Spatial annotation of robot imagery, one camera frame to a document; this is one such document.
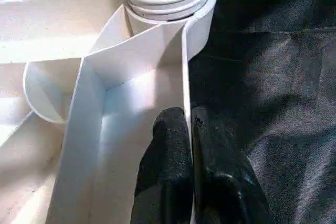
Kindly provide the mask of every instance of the plastic compartment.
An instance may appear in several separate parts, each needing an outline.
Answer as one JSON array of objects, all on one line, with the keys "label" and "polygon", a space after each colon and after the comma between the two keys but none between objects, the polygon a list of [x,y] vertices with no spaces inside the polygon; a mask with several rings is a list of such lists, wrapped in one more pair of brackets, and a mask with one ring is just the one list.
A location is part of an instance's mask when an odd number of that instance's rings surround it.
[{"label": "plastic compartment", "polygon": [[123,1],[0,1],[0,63],[87,55]]},{"label": "plastic compartment", "polygon": [[24,68],[24,63],[0,65],[1,223],[44,223],[63,139],[30,111]]},{"label": "plastic compartment", "polygon": [[[216,0],[169,23],[141,18],[122,1],[0,2],[6,25],[0,63],[18,62],[0,65],[0,76],[13,76],[12,84],[0,83],[0,94],[23,104],[3,109],[20,113],[12,113],[14,131],[0,145],[2,223],[129,223],[139,161],[156,116],[180,106],[190,122],[187,61],[207,41]],[[10,91],[15,87],[18,95]]]},{"label": "plastic compartment", "polygon": [[187,62],[207,41],[215,1],[82,60],[46,223],[130,223],[155,118],[179,106],[190,124]]}]

